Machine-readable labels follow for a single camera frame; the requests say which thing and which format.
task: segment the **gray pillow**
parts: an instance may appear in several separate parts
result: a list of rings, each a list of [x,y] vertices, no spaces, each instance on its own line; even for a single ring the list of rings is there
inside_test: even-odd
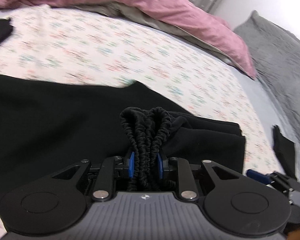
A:
[[[280,103],[300,142],[300,40],[257,11],[234,32],[248,45],[259,78]]]

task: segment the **round black disc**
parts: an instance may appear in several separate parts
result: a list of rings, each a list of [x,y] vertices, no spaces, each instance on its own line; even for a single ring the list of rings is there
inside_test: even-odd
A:
[[[62,231],[85,212],[85,197],[61,179],[34,182],[7,193],[0,202],[4,226],[22,235]]]
[[[300,224],[300,207],[297,205],[291,205],[291,216],[289,218],[289,223]]]
[[[220,181],[204,201],[207,215],[218,227],[238,236],[257,237],[282,228],[291,212],[288,199],[275,189],[245,179]]]

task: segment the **black elastic cord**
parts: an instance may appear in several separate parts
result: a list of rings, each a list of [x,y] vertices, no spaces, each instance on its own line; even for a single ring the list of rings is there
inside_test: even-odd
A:
[[[161,107],[150,111],[129,107],[120,117],[134,151],[134,174],[127,190],[159,191],[161,185],[156,176],[156,158],[161,145],[169,136],[169,113]],[[172,182],[165,183],[165,187],[173,186]]]

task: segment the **logo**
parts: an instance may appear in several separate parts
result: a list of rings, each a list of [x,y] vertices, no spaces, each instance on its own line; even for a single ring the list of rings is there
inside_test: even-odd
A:
[[[149,195],[147,195],[147,194],[144,194],[144,195],[142,195],[140,198],[142,198],[142,199],[144,199],[144,200],[147,200],[147,199],[149,199],[149,198],[151,198]]]

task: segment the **mattress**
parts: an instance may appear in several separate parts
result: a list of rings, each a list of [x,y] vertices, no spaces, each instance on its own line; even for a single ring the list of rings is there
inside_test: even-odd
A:
[[[15,31],[0,45],[0,74],[109,86],[138,80],[195,115],[239,123],[247,138],[244,171],[282,171],[271,149],[271,128],[285,124],[262,84],[202,49],[79,10],[40,6],[0,17],[7,14]]]

